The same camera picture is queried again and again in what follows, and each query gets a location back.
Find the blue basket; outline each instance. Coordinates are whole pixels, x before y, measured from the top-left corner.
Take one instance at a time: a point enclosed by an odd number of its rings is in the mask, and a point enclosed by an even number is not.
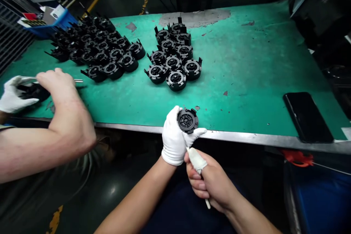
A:
[[[55,21],[55,23],[46,26],[37,26],[37,27],[24,27],[24,29],[31,31],[33,34],[37,35],[42,39],[49,39],[49,37],[57,31],[57,28],[60,27],[63,30],[71,27],[70,23],[77,23],[77,20],[68,12],[65,8],[65,11],[62,15]]]

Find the black phone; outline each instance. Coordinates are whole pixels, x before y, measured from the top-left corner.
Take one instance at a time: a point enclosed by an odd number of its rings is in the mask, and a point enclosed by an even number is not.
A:
[[[302,142],[332,143],[334,141],[311,94],[286,93],[283,99]]]

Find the metal tool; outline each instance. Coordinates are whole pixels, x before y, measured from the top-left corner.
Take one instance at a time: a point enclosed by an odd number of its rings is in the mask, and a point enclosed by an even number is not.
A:
[[[83,80],[81,80],[81,79],[74,79],[74,81],[77,82],[77,83],[83,83]]]

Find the white glove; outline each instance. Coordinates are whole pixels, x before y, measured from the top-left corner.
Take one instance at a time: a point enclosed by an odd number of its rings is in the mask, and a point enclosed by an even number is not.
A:
[[[18,85],[27,82],[29,78],[16,76],[4,84],[4,94],[0,99],[0,111],[16,113],[21,109],[35,104],[39,99],[21,99],[22,91],[17,89]]]
[[[169,164],[179,166],[184,161],[186,144],[191,147],[194,141],[207,132],[205,128],[197,128],[193,133],[183,132],[177,121],[178,113],[182,108],[174,107],[167,115],[162,131],[163,150],[162,158]]]

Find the green workbench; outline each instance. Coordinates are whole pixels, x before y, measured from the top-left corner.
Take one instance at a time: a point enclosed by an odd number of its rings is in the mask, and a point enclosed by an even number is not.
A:
[[[157,50],[154,27],[177,22],[178,14],[155,14],[111,19],[130,41],[141,40],[147,53]],[[3,84],[15,75],[62,68],[83,79],[80,94],[98,123],[161,127],[175,106],[199,108],[199,126],[214,131],[297,136],[282,96],[307,91],[314,98],[335,139],[345,140],[341,127],[350,127],[339,104],[290,20],[286,2],[229,7],[181,14],[192,36],[194,58],[203,59],[198,80],[173,92],[166,82],[154,85],[144,73],[145,56],[132,73],[116,81],[94,83],[80,73],[85,66],[58,63],[45,54],[50,41],[35,41],[1,76]],[[49,98],[26,117],[52,118]]]

